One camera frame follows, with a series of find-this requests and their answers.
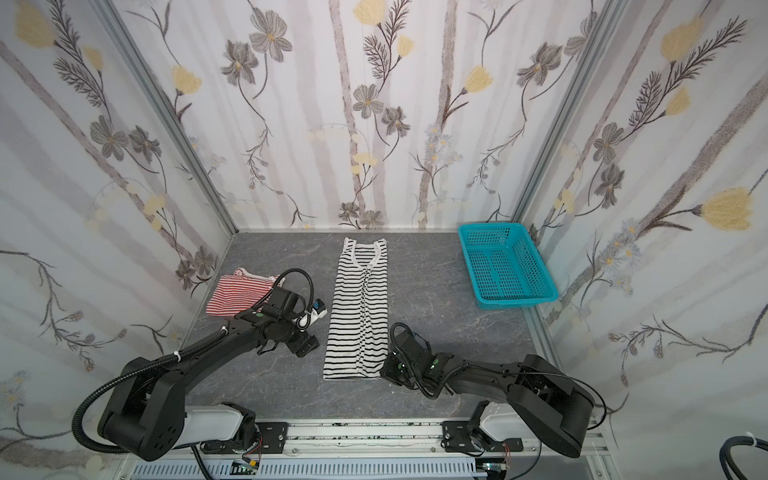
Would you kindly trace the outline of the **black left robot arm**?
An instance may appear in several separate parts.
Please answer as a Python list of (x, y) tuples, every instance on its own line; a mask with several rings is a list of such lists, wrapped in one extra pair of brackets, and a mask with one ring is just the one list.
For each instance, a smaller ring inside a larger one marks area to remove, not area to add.
[(254, 413), (231, 402), (193, 407), (187, 395), (203, 379), (237, 357), (259, 355), (285, 345), (302, 358), (319, 345), (301, 329), (295, 308), (311, 305), (297, 293), (273, 289), (266, 300), (238, 313), (216, 333), (150, 361), (139, 357), (126, 365), (99, 421), (98, 435), (109, 446), (155, 461), (173, 449), (211, 442), (242, 452), (260, 439)]

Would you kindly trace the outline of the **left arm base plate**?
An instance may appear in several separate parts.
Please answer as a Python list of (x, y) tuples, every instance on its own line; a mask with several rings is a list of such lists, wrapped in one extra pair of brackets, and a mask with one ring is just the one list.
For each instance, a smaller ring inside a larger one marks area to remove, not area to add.
[(204, 454), (281, 454), (287, 440), (288, 422), (246, 421), (229, 440), (209, 440), (200, 445)]

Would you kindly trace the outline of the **black white striped tank top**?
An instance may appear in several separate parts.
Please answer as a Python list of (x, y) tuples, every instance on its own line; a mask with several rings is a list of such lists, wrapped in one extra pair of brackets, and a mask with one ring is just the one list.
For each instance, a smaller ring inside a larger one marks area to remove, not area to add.
[(347, 237), (337, 264), (323, 378), (375, 378), (388, 352), (387, 241)]

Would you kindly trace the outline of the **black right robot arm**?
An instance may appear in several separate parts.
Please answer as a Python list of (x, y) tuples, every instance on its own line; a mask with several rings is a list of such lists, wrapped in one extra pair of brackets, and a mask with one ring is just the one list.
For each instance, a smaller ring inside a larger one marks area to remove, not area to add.
[(544, 445), (569, 458), (580, 456), (596, 406), (594, 394), (538, 355), (502, 364), (434, 353), (402, 322), (390, 328), (381, 377), (430, 400), (448, 391), (506, 404)]

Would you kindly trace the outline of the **red white striped tank top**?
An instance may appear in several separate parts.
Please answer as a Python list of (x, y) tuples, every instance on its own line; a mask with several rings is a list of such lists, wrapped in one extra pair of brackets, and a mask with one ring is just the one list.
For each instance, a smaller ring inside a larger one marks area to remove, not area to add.
[(273, 287), (276, 276), (261, 276), (243, 267), (222, 275), (208, 300), (205, 313), (208, 316), (232, 317), (249, 309)]

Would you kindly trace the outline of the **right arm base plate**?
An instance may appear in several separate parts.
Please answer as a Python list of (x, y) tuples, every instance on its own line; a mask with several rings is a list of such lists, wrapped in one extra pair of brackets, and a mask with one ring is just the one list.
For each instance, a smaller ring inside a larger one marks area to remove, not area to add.
[(447, 453), (480, 456), (481, 454), (518, 453), (524, 449), (520, 438), (494, 440), (478, 426), (472, 426), (468, 420), (446, 420), (441, 423), (441, 429), (440, 445)]

